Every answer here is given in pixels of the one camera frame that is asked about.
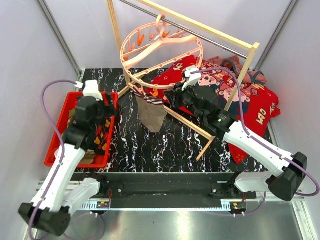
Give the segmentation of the beige sock maroon striped cuff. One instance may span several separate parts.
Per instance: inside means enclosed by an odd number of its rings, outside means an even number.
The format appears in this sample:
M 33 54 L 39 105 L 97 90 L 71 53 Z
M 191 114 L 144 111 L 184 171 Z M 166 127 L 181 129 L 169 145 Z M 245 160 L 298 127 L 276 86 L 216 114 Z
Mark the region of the beige sock maroon striped cuff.
M 150 114 L 148 110 L 148 104 L 150 103 L 150 97 L 147 95 L 144 95 L 142 93 L 139 93 L 138 91 L 134 92 L 136 102 L 138 104 L 138 115 L 141 120 L 141 122 L 144 124 L 144 126 L 150 130 Z

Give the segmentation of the orange clip holding sock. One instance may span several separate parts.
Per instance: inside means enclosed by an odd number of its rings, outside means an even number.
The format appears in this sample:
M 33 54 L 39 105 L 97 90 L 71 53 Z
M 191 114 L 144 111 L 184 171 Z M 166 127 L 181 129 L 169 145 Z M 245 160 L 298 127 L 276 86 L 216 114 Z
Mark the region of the orange clip holding sock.
M 150 95 L 152 95 L 156 99 L 161 98 L 161 97 L 159 97 L 159 92 L 158 92 L 158 89 L 156 89 L 156 88 L 152 89 L 152 91 L 150 92 Z

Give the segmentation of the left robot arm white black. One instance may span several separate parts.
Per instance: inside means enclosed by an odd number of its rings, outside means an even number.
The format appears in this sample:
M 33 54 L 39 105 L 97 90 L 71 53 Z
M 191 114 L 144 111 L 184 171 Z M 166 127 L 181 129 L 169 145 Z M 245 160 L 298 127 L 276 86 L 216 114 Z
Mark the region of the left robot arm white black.
M 108 118 L 117 114 L 118 94 L 103 92 L 102 98 L 78 96 L 75 112 L 68 117 L 69 125 L 60 134 L 58 154 L 52 168 L 30 203 L 22 203 L 18 213 L 35 228 L 57 237 L 68 228 L 72 215 L 91 197 L 103 198 L 108 193 L 107 179 L 91 173 L 71 193 L 65 195 L 67 186 L 80 161 L 88 150 L 96 147 L 97 132 Z

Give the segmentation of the pink clip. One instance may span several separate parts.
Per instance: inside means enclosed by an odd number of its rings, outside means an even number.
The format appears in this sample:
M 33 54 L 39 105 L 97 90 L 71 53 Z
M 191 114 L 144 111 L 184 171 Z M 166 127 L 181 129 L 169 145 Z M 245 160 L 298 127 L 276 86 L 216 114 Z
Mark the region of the pink clip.
M 146 93 L 144 92 L 143 87 L 137 87 L 136 85 L 134 85 L 132 90 L 136 96 L 138 96 L 140 98 L 146 97 Z

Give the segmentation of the pink round clip hanger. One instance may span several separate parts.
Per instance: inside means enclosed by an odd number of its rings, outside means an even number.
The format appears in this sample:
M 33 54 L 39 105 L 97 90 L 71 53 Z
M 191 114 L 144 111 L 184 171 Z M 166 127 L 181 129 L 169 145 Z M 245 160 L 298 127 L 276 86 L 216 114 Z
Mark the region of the pink round clip hanger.
M 120 47 L 123 70 L 128 73 L 133 85 L 150 89 L 171 89 L 174 83 L 148 83 L 143 77 L 189 56 L 195 60 L 196 67 L 203 61 L 204 48 L 201 40 L 183 30 L 173 33 L 174 26 L 165 23 L 162 17 L 165 14 L 159 14 L 155 22 L 136 28 Z M 137 45 L 138 32 L 145 35 L 141 46 Z

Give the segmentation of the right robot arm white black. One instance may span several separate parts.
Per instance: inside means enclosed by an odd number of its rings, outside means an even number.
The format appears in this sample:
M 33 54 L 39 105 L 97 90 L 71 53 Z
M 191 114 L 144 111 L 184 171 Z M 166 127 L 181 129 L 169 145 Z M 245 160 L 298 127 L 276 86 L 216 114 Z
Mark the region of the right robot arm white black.
M 235 174 L 227 185 L 230 197 L 270 191 L 289 202 L 297 194 L 307 172 L 308 159 L 303 153 L 282 150 L 248 129 L 236 116 L 219 107 L 218 96 L 209 86 L 183 88 L 182 83 L 177 83 L 164 95 L 171 107 L 184 107 L 191 112 L 202 130 L 239 148 L 267 169 L 267 173 Z

